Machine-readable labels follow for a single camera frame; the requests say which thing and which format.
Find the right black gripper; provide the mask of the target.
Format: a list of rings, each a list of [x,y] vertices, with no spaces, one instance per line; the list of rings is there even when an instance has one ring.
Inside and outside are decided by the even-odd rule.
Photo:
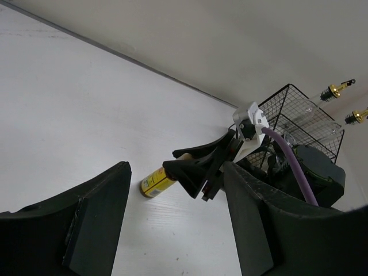
[[[229,129],[226,134],[211,143],[176,149],[173,151],[174,158],[190,154],[195,159],[165,161],[163,168],[170,178],[181,184],[191,198],[196,198],[202,191],[202,200],[209,201],[224,189],[224,163],[234,160],[242,144],[242,140],[235,135],[235,131]],[[214,161],[199,159],[218,148],[221,150],[216,153]]]

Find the small yellow bottle cork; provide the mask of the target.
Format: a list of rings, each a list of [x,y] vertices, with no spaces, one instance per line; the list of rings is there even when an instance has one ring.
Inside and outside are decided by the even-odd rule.
[[[171,187],[177,180],[166,172],[164,167],[145,177],[139,185],[140,192],[147,198],[154,198]]]

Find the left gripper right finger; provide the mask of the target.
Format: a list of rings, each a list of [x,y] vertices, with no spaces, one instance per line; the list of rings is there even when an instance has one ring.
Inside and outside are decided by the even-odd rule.
[[[224,186],[243,275],[367,274],[366,206],[314,206],[231,162]]]

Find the clear oil bottle gold spout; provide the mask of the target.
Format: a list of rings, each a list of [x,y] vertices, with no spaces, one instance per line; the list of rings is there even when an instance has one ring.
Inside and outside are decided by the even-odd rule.
[[[309,131],[314,138],[322,141],[334,138],[342,131],[362,124],[365,119],[367,119],[367,108],[364,110],[354,110],[340,120],[319,121],[313,124]]]

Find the dark sauce bottle gold spout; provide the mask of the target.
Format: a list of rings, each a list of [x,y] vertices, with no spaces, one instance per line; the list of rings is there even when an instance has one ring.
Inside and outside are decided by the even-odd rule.
[[[317,109],[325,107],[333,100],[340,98],[342,91],[354,85],[355,82],[355,79],[350,79],[342,82],[340,85],[329,85],[325,90],[312,98],[293,100],[289,105],[289,110],[292,111],[289,115],[290,120],[296,124],[308,121],[316,113]]]

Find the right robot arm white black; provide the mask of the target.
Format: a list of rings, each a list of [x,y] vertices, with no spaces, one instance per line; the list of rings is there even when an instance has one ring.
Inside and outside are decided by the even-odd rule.
[[[167,176],[178,181],[192,198],[202,192],[203,200],[213,199],[224,188],[224,163],[234,162],[235,151],[241,145],[234,134],[229,130],[210,144],[175,151],[175,160],[163,162]],[[346,173],[327,155],[315,147],[296,143],[287,133],[279,135],[269,129],[264,135],[264,143],[259,148],[236,162],[239,167],[256,179],[304,200],[303,189],[281,147],[281,140],[285,140],[318,205],[330,208],[342,197]]]

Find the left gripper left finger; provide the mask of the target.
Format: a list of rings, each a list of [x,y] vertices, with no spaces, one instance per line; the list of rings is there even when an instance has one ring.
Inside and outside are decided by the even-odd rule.
[[[17,212],[1,213],[2,275],[110,275],[131,185],[119,162]]]

